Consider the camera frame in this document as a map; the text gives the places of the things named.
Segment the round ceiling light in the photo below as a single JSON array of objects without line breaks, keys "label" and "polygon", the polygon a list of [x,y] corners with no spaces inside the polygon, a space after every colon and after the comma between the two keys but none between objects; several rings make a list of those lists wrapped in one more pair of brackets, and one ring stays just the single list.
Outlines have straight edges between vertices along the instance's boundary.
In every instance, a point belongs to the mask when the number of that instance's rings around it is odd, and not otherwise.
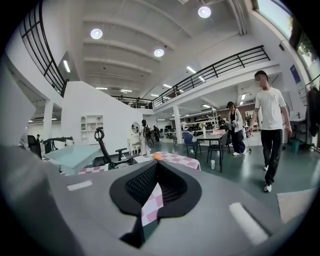
[{"label": "round ceiling light", "polygon": [[93,39],[99,39],[102,37],[102,31],[99,28],[95,28],[90,33]]},{"label": "round ceiling light", "polygon": [[201,18],[208,18],[211,15],[209,7],[203,6],[198,10],[198,14]]},{"label": "round ceiling light", "polygon": [[162,50],[162,49],[156,49],[156,50],[154,51],[154,56],[156,56],[156,57],[161,57],[161,56],[163,56],[164,54],[165,54],[165,51]]}]

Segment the checkered tablecloth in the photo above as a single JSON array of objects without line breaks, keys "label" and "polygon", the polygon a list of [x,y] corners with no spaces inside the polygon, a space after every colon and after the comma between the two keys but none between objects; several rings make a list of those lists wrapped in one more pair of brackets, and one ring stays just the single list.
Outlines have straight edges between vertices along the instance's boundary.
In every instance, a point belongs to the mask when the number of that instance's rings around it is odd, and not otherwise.
[{"label": "checkered tablecloth", "polygon": [[[167,152],[156,152],[144,156],[137,156],[134,159],[138,163],[151,161],[154,159],[154,154],[160,154],[162,156],[161,161],[188,166],[199,171],[201,170],[200,163],[198,160],[183,155],[171,154]],[[160,185],[157,183],[148,201],[141,209],[142,226],[145,226],[155,221],[157,219],[158,210],[163,206],[164,203],[162,199],[162,191]]]}]

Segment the white t-shirt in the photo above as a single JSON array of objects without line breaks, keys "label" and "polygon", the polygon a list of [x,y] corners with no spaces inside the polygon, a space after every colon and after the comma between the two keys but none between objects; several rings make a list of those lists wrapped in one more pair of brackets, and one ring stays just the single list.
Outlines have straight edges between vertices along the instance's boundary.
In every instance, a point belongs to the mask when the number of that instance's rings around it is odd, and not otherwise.
[{"label": "white t-shirt", "polygon": [[262,130],[278,130],[283,128],[280,107],[285,107],[284,97],[278,89],[261,90],[255,97],[255,108],[261,107]]}]

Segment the white strip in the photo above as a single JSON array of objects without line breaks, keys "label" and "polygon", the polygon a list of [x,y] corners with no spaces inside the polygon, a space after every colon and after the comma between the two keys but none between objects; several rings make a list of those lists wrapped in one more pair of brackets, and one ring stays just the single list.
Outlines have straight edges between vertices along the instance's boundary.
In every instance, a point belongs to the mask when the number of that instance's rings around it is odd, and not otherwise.
[{"label": "white strip", "polygon": [[73,185],[68,185],[66,187],[68,188],[69,191],[74,191],[74,190],[79,190],[79,189],[83,189],[83,188],[89,187],[91,185],[92,185],[92,181],[91,180],[86,180],[84,182],[73,184]]},{"label": "white strip", "polygon": [[243,232],[254,245],[258,245],[269,238],[267,233],[243,208],[241,203],[235,202],[229,205],[229,210]]}]

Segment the woman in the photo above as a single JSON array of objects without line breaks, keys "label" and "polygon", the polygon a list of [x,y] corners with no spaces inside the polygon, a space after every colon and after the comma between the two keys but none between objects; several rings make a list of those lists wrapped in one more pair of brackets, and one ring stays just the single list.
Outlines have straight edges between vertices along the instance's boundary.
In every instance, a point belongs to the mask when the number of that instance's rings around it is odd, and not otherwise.
[{"label": "woman", "polygon": [[150,147],[148,146],[147,143],[147,137],[151,136],[151,132],[150,132],[150,128],[147,125],[146,120],[142,120],[141,121],[142,126],[143,126],[143,130],[141,132],[140,135],[140,141],[141,141],[141,152],[140,155],[144,156],[144,155],[149,155],[150,154]]},{"label": "woman", "polygon": [[243,128],[244,123],[242,121],[242,116],[240,111],[237,109],[236,105],[229,101],[227,104],[227,108],[229,108],[230,112],[228,114],[228,122],[229,122],[229,130],[231,132],[231,139],[233,145],[233,155],[237,156],[240,154],[247,153],[246,145],[243,140]]}]

